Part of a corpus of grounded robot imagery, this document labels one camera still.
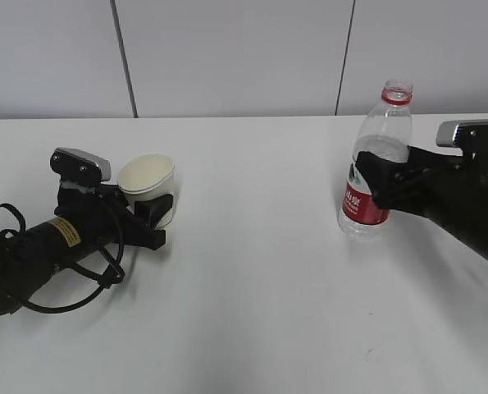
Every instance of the paper cup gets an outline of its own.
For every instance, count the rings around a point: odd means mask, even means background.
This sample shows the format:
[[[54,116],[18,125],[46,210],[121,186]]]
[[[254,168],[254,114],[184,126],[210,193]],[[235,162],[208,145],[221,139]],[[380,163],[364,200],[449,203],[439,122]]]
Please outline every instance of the paper cup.
[[[175,165],[169,156],[150,153],[127,163],[118,175],[118,186],[135,209],[136,201],[149,201],[162,195],[175,193]],[[165,214],[156,228],[169,224],[174,214],[173,208]]]

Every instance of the yellow label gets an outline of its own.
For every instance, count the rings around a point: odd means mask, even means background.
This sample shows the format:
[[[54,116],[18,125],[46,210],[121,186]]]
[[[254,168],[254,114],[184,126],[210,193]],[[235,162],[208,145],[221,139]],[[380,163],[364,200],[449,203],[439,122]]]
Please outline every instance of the yellow label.
[[[69,248],[76,246],[81,242],[80,234],[78,234],[74,226],[72,226],[71,222],[68,220],[64,218],[54,218],[48,222],[55,226],[55,228],[57,228],[58,231],[63,235],[63,238],[65,238]]]

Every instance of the white table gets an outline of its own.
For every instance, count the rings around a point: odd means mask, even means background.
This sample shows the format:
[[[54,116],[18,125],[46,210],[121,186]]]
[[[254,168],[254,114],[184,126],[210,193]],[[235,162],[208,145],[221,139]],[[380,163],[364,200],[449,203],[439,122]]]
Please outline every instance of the white table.
[[[414,144],[436,149],[442,121],[478,117],[416,116]],[[488,394],[488,263],[402,213],[373,245],[337,227],[361,121],[0,121],[0,202],[29,225],[52,216],[57,146],[114,176],[168,153],[180,180],[169,245],[135,263],[128,249],[128,281],[73,313],[0,317],[0,393]],[[91,289],[66,272],[33,300]]]

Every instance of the red bottle label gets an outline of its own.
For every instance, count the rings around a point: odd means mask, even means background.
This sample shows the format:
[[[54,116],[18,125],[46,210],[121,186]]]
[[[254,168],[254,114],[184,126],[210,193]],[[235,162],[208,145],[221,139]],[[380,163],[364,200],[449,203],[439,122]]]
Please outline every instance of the red bottle label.
[[[348,218],[362,224],[380,224],[390,214],[388,209],[379,209],[373,203],[371,191],[354,163],[349,168],[348,187],[342,210]]]

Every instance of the plastic water bottle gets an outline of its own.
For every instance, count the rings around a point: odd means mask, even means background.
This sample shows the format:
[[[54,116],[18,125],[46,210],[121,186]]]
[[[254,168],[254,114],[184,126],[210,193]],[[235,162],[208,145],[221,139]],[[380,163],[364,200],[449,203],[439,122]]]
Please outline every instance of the plastic water bottle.
[[[382,100],[360,127],[338,219],[342,231],[357,241],[371,241],[379,236],[389,215],[389,210],[379,209],[373,203],[372,193],[355,166],[358,152],[372,152],[397,163],[408,161],[408,145],[412,137],[409,111],[412,95],[411,84],[388,80],[382,90]]]

